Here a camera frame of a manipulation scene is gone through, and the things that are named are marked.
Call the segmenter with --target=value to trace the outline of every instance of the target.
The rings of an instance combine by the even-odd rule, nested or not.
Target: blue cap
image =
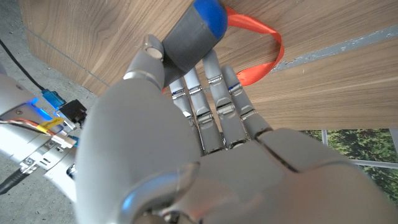
[[[193,6],[217,40],[220,40],[228,26],[228,17],[224,7],[218,0],[196,0]]]

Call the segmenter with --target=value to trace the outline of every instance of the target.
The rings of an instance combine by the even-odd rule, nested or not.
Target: gray robotic arm
[[[396,209],[349,160],[299,132],[273,130],[210,51],[203,64],[223,142],[195,69],[184,76],[190,99],[182,79],[170,84],[173,105],[161,94],[163,49],[146,41],[152,47],[85,123],[81,223],[397,223]]]

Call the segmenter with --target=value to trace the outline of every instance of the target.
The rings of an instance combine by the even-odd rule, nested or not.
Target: tree
[[[388,129],[328,131],[329,146],[350,159],[398,162]],[[361,168],[398,205],[398,170],[378,167]]]
[[[320,130],[307,130],[307,131],[301,131],[302,133],[309,135],[310,137],[322,141],[322,132]]]

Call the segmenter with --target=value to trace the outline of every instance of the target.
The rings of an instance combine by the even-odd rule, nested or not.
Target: concrete floor
[[[91,108],[96,99],[93,93],[50,68],[29,52],[17,1],[0,1],[0,15],[0,39],[37,82],[44,88],[57,91],[67,101],[78,99],[86,108]],[[39,107],[53,112],[40,96],[39,89],[24,76],[1,47],[0,62],[10,77],[39,97]],[[0,154],[0,181],[18,167],[15,162]],[[37,170],[8,194],[0,196],[0,223],[76,223],[73,204],[42,177],[43,173],[42,170]]]

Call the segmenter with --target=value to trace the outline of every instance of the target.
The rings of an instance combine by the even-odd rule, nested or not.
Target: orange strap
[[[284,56],[285,49],[282,45],[282,36],[276,30],[265,25],[261,21],[251,16],[238,14],[228,6],[226,7],[226,12],[228,14],[229,26],[251,30],[260,34],[270,34],[280,44],[279,54],[275,61],[247,68],[237,74],[242,85],[251,85],[267,75]]]

